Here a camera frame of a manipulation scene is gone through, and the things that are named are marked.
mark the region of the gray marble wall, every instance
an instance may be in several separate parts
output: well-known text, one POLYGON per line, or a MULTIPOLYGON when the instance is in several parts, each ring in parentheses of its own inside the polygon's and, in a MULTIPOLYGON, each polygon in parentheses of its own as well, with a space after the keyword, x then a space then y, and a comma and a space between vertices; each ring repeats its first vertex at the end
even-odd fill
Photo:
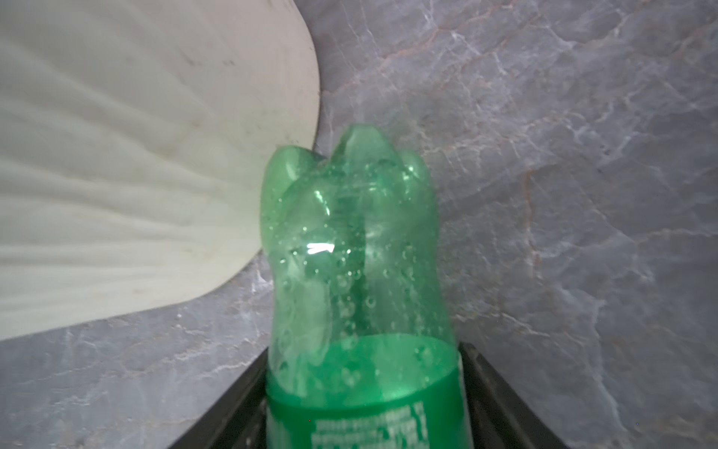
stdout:
MULTIPOLYGON (((474 343, 576 449, 718 448, 718 2, 297 0, 317 151, 418 149, 474 343)), ((0 446, 161 448, 267 344, 257 258, 183 305, 0 343, 0 446)))

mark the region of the black holder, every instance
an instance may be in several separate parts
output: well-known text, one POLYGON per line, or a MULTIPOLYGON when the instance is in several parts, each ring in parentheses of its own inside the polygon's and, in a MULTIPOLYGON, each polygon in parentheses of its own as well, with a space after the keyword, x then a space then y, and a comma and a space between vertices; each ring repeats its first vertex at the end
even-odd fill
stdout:
MULTIPOLYGON (((476 449, 568 449, 469 343, 459 344, 476 449)), ((170 449, 266 449, 267 350, 170 449)))

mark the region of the green bottle label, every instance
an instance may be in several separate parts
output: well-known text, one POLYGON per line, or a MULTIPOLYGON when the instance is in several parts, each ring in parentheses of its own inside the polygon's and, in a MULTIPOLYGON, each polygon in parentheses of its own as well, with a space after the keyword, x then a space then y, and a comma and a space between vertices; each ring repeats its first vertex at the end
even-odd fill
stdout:
POLYGON ((305 409, 269 397, 270 449, 470 449, 457 367, 417 393, 382 404, 305 409))

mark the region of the water droplet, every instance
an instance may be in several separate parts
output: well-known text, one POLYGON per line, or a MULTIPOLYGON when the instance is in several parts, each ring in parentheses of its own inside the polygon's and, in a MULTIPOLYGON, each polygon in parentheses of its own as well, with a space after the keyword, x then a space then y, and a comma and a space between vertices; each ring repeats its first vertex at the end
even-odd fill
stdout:
POLYGON ((354 373, 349 368, 342 368, 342 380, 349 387, 356 385, 356 379, 354 379, 354 373))
POLYGON ((404 276, 408 277, 409 280, 411 280, 411 281, 416 281, 416 279, 414 278, 414 268, 413 267, 407 267, 404 270, 404 276))
POLYGON ((426 346, 419 346, 414 352, 416 353, 416 360, 422 362, 425 366, 431 365, 434 361, 432 350, 426 346))
POLYGON ((295 307, 294 307, 294 303, 292 301, 286 301, 284 303, 284 312, 286 313, 286 315, 289 317, 290 320, 294 319, 295 307))
POLYGON ((356 348, 357 343, 359 343, 359 337, 352 335, 342 340, 342 349, 349 351, 350 349, 356 348))
POLYGON ((284 329, 279 336, 279 350, 285 352, 292 345, 292 331, 284 329))
POLYGON ((341 318, 351 318, 356 310, 356 306, 351 301, 347 301, 346 303, 340 302, 339 307, 339 316, 341 318))

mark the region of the green plastic bottle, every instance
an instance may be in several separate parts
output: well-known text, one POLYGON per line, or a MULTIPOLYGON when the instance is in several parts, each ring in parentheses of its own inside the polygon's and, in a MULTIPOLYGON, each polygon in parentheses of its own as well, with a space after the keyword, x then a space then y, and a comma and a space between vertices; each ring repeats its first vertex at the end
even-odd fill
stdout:
POLYGON ((438 228, 421 157, 371 126, 326 160, 277 150, 261 197, 270 449, 472 447, 438 228))

